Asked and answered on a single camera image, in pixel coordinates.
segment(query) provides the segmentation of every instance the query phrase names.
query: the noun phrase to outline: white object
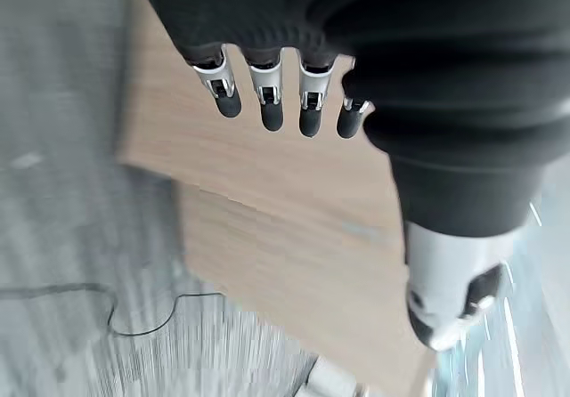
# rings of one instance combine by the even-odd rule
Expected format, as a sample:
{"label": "white object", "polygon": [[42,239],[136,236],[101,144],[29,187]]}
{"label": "white object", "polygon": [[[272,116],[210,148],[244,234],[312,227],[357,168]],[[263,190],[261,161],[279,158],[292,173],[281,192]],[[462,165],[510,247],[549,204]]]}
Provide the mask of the white object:
{"label": "white object", "polygon": [[[507,262],[519,232],[515,229],[487,238],[457,237],[407,223],[407,302],[431,332],[430,336],[418,336],[426,339],[424,344],[436,351],[449,349],[480,320],[480,315],[462,315],[469,285],[479,275]],[[474,301],[476,313],[483,313],[493,300]]]}
{"label": "white object", "polygon": [[302,385],[301,388],[295,393],[295,397],[325,397],[316,391],[310,390],[306,385]]}
{"label": "white object", "polygon": [[307,380],[308,387],[326,397],[354,397],[360,389],[356,379],[343,369],[319,357]]}
{"label": "white object", "polygon": [[24,169],[30,168],[42,162],[42,156],[36,152],[28,152],[27,154],[12,160],[12,167]]}

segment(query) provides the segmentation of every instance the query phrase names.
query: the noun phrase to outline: floor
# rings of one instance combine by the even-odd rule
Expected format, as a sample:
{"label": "floor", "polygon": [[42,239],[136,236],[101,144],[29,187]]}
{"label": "floor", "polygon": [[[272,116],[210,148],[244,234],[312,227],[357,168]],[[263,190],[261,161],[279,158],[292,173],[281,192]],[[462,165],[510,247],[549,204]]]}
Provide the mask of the floor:
{"label": "floor", "polygon": [[[115,163],[127,0],[0,0],[0,287],[100,282],[114,327],[153,328],[204,286],[173,184]],[[110,301],[0,302],[0,396],[289,396],[313,356],[220,297],[151,336],[108,337]]]}

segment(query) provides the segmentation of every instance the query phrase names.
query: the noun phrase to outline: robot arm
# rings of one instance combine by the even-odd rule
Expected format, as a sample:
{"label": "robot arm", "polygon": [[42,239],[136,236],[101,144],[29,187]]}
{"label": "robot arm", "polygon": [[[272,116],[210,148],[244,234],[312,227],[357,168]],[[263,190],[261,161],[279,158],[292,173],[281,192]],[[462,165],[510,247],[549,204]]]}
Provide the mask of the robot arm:
{"label": "robot arm", "polygon": [[338,133],[374,103],[363,128],[400,197],[411,326],[432,348],[453,344],[497,296],[544,169],[570,150],[570,0],[150,1],[227,117],[240,103],[221,45],[242,49],[272,131],[281,47],[301,52],[309,137],[334,57],[355,57]]}

